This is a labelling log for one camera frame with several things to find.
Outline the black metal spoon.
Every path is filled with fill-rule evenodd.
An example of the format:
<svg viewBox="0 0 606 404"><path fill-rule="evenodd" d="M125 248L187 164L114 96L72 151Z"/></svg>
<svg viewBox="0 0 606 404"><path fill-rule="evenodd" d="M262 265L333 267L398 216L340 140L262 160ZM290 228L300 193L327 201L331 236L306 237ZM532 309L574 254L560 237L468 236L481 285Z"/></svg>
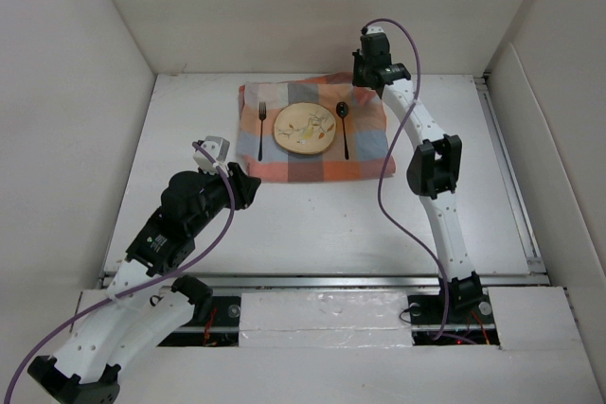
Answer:
<svg viewBox="0 0 606 404"><path fill-rule="evenodd" d="M339 101L335 107L335 112L338 115L338 117L341 119L341 123L342 123L344 157L346 160L349 160L348 136L347 136L347 126L346 126L346 119L348 117L349 107L345 103L345 101Z"/></svg>

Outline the beige bird pattern plate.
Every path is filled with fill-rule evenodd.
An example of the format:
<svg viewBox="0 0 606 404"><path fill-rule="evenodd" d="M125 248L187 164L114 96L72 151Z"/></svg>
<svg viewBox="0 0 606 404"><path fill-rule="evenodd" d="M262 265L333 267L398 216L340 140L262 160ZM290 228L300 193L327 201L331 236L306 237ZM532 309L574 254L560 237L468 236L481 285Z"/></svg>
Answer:
<svg viewBox="0 0 606 404"><path fill-rule="evenodd" d="M335 138L333 113L314 103L295 103L276 116L273 135L277 144L294 154L319 155L327 151Z"/></svg>

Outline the black metal fork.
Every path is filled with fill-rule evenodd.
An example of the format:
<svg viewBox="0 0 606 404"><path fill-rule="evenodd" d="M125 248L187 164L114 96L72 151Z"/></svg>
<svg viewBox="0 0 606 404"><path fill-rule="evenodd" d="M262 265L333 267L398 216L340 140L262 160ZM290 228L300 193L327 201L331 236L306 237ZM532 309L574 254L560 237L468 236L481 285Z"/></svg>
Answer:
<svg viewBox="0 0 606 404"><path fill-rule="evenodd" d="M267 118L267 106L264 101L258 103L258 120L259 120L259 143L258 143L258 160L261 162L263 158L263 130L264 121Z"/></svg>

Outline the checkered orange blue cloth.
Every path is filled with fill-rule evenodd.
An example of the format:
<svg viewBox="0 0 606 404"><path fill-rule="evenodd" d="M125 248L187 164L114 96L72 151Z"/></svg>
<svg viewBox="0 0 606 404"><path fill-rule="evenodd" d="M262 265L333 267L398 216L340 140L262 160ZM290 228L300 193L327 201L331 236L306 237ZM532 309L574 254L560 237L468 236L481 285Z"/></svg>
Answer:
<svg viewBox="0 0 606 404"><path fill-rule="evenodd" d="M379 97L349 72L239 89L237 155L265 183L377 179L396 171Z"/></svg>

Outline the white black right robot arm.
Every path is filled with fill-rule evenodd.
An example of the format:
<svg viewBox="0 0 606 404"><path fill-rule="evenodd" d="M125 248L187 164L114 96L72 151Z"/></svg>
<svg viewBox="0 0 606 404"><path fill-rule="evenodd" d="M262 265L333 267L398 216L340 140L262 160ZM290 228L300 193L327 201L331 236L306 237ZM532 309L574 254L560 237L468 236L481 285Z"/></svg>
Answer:
<svg viewBox="0 0 606 404"><path fill-rule="evenodd" d="M362 29L361 45L353 57L353 85L376 92L400 122L394 138L405 133L413 146L406 181L419 197L432 230L436 249L430 256L438 266L440 286L437 310L443 325L460 322L484 296L456 207L462 141L439 127L419 100L419 91L405 93L411 74L403 64L392 62L381 27Z"/></svg>

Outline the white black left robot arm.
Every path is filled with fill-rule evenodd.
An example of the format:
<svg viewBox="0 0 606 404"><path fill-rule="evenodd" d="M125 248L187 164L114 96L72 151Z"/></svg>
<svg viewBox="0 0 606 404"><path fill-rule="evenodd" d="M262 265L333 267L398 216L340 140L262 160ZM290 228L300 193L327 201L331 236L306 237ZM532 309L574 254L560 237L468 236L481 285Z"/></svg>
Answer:
<svg viewBox="0 0 606 404"><path fill-rule="evenodd" d="M115 402L119 375L134 357L177 327L208 319L213 290L186 274L183 263L203 229L224 209L247 208L260 185L237 163L172 176L159 207L127 249L106 299L85 310L64 346L35 357L28 374L59 403Z"/></svg>

